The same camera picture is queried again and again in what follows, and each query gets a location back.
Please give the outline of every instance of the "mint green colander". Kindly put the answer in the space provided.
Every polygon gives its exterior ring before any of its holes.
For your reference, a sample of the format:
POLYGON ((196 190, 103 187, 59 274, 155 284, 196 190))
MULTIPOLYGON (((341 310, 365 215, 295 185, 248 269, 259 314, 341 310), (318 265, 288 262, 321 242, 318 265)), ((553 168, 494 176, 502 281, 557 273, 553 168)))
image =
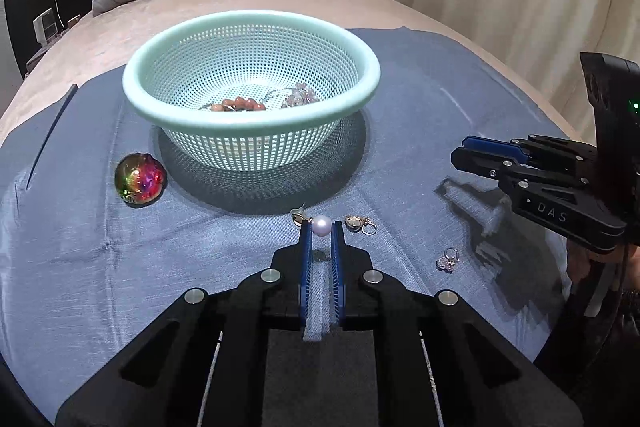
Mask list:
POLYGON ((313 152, 340 118, 362 108, 380 80, 374 52, 351 32, 288 12, 205 15, 147 41, 127 64, 124 93, 195 160, 260 171, 313 152), (319 102, 281 108, 305 82, 319 102), (264 99, 267 110, 212 112, 223 99, 264 99))

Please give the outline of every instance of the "white pearl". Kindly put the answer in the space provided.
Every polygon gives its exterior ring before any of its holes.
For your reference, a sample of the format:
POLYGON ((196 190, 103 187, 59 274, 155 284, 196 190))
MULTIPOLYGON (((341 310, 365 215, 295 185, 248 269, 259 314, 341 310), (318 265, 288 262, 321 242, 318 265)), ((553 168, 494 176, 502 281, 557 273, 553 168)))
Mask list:
POLYGON ((314 216, 311 219, 311 230, 320 237, 324 237, 331 233, 331 225, 331 219, 326 216, 314 216))

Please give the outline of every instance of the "silver jewelry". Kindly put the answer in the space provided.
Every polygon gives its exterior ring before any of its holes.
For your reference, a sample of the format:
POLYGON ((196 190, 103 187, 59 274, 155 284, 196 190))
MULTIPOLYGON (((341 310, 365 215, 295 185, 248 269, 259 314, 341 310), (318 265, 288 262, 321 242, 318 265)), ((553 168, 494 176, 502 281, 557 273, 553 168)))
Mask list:
POLYGON ((364 216, 345 216, 344 223, 351 232, 362 232, 364 235, 374 235, 378 226, 364 216))
POLYGON ((308 87, 306 85, 306 82, 299 82, 296 84, 296 87, 281 87, 278 89, 272 89, 267 94, 265 94, 260 101, 262 103, 266 103, 272 96, 276 94, 281 95, 283 91, 290 92, 290 95, 282 101, 282 109, 318 102, 316 93, 311 87, 308 87))
POLYGON ((297 227, 301 227, 302 222, 308 221, 309 219, 309 216, 306 215, 304 204, 300 208, 292 209, 289 214, 291 215, 291 219, 297 227))
POLYGON ((453 270, 455 270, 456 263, 458 261, 460 261, 460 252, 455 248, 449 247, 440 257, 438 257, 436 267, 438 270, 444 270, 445 272, 452 273, 453 270))

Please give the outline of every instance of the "screw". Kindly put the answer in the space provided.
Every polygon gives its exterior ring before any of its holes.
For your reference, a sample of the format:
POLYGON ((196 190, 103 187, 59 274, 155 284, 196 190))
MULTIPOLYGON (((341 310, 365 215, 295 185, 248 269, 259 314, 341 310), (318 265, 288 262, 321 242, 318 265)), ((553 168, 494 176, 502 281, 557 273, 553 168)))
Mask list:
POLYGON ((267 268, 260 274, 260 279, 265 282, 276 282, 280 278, 280 272, 275 268, 267 268))
POLYGON ((382 281, 382 273, 378 270, 367 270, 362 274, 362 278, 371 284, 376 284, 382 281))
POLYGON ((438 294, 438 301, 445 306, 453 306, 458 302, 458 295, 451 290, 444 290, 438 294))
POLYGON ((189 304, 198 304, 202 302, 204 299, 204 291, 200 288, 191 288, 187 290, 184 294, 184 300, 186 300, 189 304))

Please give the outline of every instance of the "blue tablecloth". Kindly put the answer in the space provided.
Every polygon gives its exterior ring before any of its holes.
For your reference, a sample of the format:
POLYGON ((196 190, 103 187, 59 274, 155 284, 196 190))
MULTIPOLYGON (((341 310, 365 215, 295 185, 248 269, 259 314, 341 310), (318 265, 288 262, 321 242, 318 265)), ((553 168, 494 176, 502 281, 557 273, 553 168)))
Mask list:
MULTIPOLYGON (((369 216, 347 232, 412 290, 450 288, 533 359, 564 302, 564 239, 511 214, 491 180, 457 172, 469 134, 562 136, 524 93, 438 34, 354 30, 378 55, 380 88, 312 156, 274 171, 202 168, 137 116, 122 68, 14 130, 0 148, 0 351, 37 407, 60 404, 185 289, 232 288, 294 242, 288 215, 369 216), (131 152, 168 169, 167 190, 134 210, 113 170, 131 152), (455 272, 435 261, 460 250, 455 272)), ((328 238, 316 238, 319 250, 328 238)), ((329 261, 314 264, 312 317, 327 324, 329 261)))

